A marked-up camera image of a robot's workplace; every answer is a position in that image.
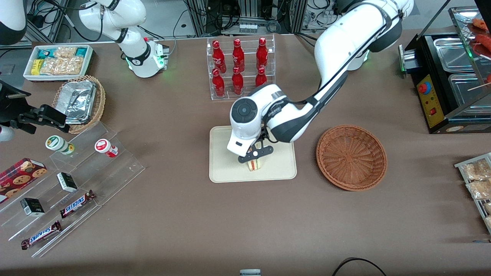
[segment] emergency stop button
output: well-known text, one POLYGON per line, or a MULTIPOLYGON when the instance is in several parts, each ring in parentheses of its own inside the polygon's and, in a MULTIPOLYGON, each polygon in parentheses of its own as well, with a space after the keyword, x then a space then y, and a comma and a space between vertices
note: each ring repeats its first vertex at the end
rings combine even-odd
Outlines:
POLYGON ((424 82, 418 86, 418 92, 423 95, 428 95, 431 91, 431 84, 429 82, 424 82))

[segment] coca-cola bottle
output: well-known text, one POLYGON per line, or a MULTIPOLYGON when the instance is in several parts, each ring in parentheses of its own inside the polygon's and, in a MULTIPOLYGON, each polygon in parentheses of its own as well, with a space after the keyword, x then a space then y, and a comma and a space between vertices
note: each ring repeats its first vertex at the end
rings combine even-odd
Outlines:
POLYGON ((256 87, 265 84, 267 80, 266 75, 264 75, 264 67, 260 67, 257 70, 256 87))
POLYGON ((234 67, 234 75, 232 76, 232 83, 234 84, 234 93, 236 95, 242 95, 242 89, 244 87, 244 78, 241 75, 241 71, 238 66, 234 67))
POLYGON ((217 94, 217 97, 223 98, 225 96, 225 83, 223 82, 223 78, 220 76, 220 71, 217 68, 213 68, 212 74, 212 83, 215 93, 217 94))
POLYGON ((241 47, 241 40, 236 38, 234 39, 234 52, 232 53, 234 58, 234 66, 237 66, 240 72, 245 70, 245 59, 244 59, 244 50, 241 47))
POLYGON ((225 55, 220 49, 220 43, 217 40, 212 42, 213 45, 213 63, 215 67, 220 70, 222 74, 227 72, 227 66, 225 65, 225 55))
POLYGON ((256 52, 256 68, 259 70, 259 68, 268 66, 268 49, 266 49, 266 38, 261 37, 259 38, 259 47, 257 48, 256 52))

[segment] wicker basket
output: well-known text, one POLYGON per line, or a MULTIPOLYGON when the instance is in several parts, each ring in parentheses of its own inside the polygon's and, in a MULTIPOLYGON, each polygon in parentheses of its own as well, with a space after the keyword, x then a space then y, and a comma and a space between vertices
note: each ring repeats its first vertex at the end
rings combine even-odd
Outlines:
MULTIPOLYGON (((94 125, 97 123, 101 117, 102 113, 104 112, 104 104, 106 103, 106 92, 104 91, 104 87, 102 87, 101 83, 94 78, 93 76, 83 76, 80 78, 75 78, 72 80, 69 80, 68 82, 81 82, 81 81, 91 81, 94 82, 97 85, 97 90, 96 90, 96 97, 94 99, 94 105, 92 107, 92 114, 91 114, 91 120, 85 124, 85 125, 70 125, 70 133, 72 134, 79 134, 82 131, 88 129, 90 126, 94 125)), ((60 96, 60 91, 61 88, 67 83, 64 83, 59 89, 58 92, 55 95, 55 100, 51 104, 52 107, 55 107, 57 102, 58 102, 58 97, 60 96)))
POLYGON ((373 188, 387 169, 387 156, 380 141, 353 125, 339 125, 324 132, 317 144, 316 157, 322 174, 349 191, 373 188))

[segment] red switch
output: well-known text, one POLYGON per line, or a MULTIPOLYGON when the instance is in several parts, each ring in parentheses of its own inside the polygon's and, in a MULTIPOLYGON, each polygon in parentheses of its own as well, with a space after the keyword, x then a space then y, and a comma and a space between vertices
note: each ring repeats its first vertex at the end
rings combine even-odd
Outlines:
POLYGON ((424 84, 424 83, 418 87, 418 91, 421 94, 425 93, 426 90, 428 90, 428 86, 426 84, 424 84))

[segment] small black box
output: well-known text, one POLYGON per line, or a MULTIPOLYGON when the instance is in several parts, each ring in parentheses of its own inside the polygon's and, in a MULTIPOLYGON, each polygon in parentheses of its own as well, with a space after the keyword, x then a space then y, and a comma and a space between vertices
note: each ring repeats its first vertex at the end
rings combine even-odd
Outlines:
POLYGON ((73 177, 70 174, 66 172, 61 172, 56 176, 58 178, 58 182, 60 183, 62 189, 70 193, 77 191, 77 184, 75 184, 75 181, 73 180, 73 177))
POLYGON ((21 205, 28 216, 40 217, 44 215, 43 206, 41 206, 41 203, 36 198, 23 198, 21 205))

